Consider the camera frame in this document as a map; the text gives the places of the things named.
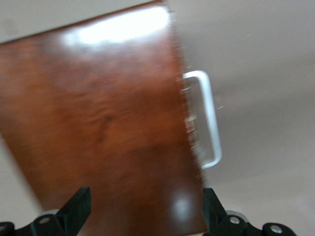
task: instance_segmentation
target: metal screw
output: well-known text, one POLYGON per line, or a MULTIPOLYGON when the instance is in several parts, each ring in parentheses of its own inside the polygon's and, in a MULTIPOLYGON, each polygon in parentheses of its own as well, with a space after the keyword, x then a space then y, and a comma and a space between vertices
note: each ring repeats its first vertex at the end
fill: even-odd
POLYGON ((236 225, 238 225, 241 221, 237 218, 237 217, 235 217, 235 216, 232 216, 231 218, 230 218, 230 221, 231 221, 231 223, 233 223, 233 224, 236 224, 236 225))
POLYGON ((48 222, 49 220, 50 220, 49 218, 42 218, 42 219, 39 221, 39 223, 40 223, 40 224, 44 224, 44 223, 48 222))
POLYGON ((277 226, 277 225, 270 226, 270 229, 271 229, 272 232, 275 232, 277 234, 281 234, 282 233, 282 229, 279 226, 277 226))

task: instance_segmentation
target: cabinet door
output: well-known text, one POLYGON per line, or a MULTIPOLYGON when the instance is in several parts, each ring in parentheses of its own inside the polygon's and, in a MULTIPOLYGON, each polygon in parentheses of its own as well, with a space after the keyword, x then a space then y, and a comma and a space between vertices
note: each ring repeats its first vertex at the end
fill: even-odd
POLYGON ((173 19, 162 1, 0 45, 0 130, 45 209, 81 186, 83 233, 205 231, 173 19))

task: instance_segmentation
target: silver door handle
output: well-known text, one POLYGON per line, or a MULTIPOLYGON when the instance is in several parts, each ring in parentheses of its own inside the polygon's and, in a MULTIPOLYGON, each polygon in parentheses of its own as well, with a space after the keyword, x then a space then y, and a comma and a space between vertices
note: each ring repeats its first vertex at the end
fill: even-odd
POLYGON ((221 160, 222 151, 219 131, 208 75, 201 70, 185 73, 183 78, 191 89, 192 118, 198 135, 194 152, 202 169, 209 168, 221 160))

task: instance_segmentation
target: white wall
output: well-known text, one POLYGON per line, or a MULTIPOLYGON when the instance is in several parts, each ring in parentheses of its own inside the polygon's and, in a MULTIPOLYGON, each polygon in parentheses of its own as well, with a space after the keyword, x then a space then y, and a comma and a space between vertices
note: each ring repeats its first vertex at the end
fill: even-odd
MULTIPOLYGON (((0 41, 142 2, 0 1, 0 41)), ((169 3, 189 70, 205 70, 212 79, 223 156, 209 170, 208 184, 226 208, 241 211, 257 227, 276 221, 299 236, 312 235, 315 1, 169 3)))
POLYGON ((0 222, 14 222, 18 229, 41 212, 37 198, 0 137, 0 222))

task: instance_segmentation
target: black clamp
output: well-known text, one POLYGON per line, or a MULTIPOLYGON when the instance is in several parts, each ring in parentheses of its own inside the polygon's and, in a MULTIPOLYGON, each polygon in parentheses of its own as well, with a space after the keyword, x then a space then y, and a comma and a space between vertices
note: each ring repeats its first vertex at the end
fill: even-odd
POLYGON ((0 222, 0 236, 76 236, 91 213, 91 191, 80 188, 56 213, 46 214, 15 230, 12 222, 0 222))
POLYGON ((282 224, 267 223, 259 230, 237 215, 228 215, 212 188, 203 189, 202 213, 208 228, 203 236, 296 236, 282 224))

